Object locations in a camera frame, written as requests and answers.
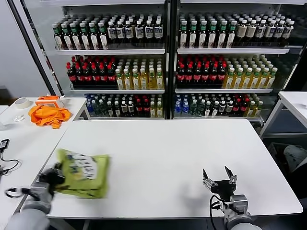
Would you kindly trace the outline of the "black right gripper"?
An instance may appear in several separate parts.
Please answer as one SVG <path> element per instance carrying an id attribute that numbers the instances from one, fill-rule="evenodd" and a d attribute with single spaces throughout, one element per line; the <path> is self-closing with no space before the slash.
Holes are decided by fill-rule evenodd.
<path id="1" fill-rule="evenodd" d="M 229 180 L 213 181 L 210 179 L 206 171 L 202 170 L 202 182 L 208 189 L 213 188 L 213 193 L 217 194 L 223 201 L 230 201 L 231 196 L 234 195 L 234 184 L 237 181 L 237 175 L 225 166 L 225 171 L 229 177 Z"/>

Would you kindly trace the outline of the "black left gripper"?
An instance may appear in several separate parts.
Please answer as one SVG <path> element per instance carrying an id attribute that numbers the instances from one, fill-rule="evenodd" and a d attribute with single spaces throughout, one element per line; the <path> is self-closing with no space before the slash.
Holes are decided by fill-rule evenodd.
<path id="1" fill-rule="evenodd" d="M 39 182 L 47 183 L 49 185 L 48 191 L 54 192 L 59 184 L 65 182 L 65 176 L 62 173 L 62 163 L 57 162 L 54 169 L 47 169 L 39 175 Z"/>

